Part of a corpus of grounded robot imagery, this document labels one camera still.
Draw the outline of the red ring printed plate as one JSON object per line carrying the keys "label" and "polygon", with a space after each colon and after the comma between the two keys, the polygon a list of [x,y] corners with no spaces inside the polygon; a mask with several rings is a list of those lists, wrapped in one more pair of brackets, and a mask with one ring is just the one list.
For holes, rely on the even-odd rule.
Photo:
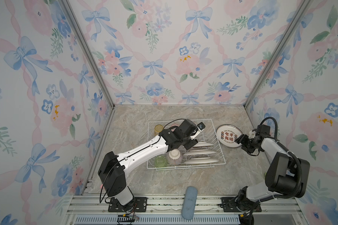
{"label": "red ring printed plate", "polygon": [[236,140],[243,135],[243,132],[233,125],[224,124],[216,129],[217,139],[220,144],[228,148],[238,148],[240,143],[236,143]]}

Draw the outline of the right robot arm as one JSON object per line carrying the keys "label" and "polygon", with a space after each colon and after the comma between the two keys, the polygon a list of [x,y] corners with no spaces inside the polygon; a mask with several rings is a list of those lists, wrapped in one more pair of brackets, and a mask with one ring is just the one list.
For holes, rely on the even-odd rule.
{"label": "right robot arm", "polygon": [[257,134],[253,138],[241,135],[235,142],[251,156],[258,150],[270,158],[265,180],[238,192],[234,206],[239,211],[255,209],[260,203],[276,198],[301,198],[305,195],[310,169],[308,161],[298,158],[280,141],[268,135]]}

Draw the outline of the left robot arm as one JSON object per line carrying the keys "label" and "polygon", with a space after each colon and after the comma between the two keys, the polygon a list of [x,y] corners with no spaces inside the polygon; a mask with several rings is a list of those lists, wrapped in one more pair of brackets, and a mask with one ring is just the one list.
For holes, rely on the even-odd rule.
{"label": "left robot arm", "polygon": [[196,137],[206,126],[204,123],[195,124],[189,119],[184,119],[179,126],[171,126],[163,129],[153,139],[127,152],[115,154],[109,152],[98,170],[98,176],[102,182],[100,190],[100,202],[105,197],[114,200],[112,206],[122,212],[131,211],[134,208],[135,197],[126,183],[126,177],[136,167],[149,159],[161,154],[171,152],[180,146],[186,150],[198,143]]}

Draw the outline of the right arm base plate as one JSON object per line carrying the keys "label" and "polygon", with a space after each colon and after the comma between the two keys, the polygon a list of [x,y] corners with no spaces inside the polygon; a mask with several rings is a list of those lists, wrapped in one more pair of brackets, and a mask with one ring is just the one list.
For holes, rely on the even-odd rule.
{"label": "right arm base plate", "polygon": [[236,197],[222,197],[220,207],[224,212],[249,212],[254,206],[254,202],[243,199],[237,200]]}

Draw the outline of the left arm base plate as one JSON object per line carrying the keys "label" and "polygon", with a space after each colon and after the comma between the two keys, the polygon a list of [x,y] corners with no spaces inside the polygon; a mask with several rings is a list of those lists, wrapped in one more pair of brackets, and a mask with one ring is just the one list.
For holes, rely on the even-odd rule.
{"label": "left arm base plate", "polygon": [[121,205],[116,198],[112,197],[109,201],[108,212],[146,212],[147,200],[147,197],[135,197],[128,204]]}

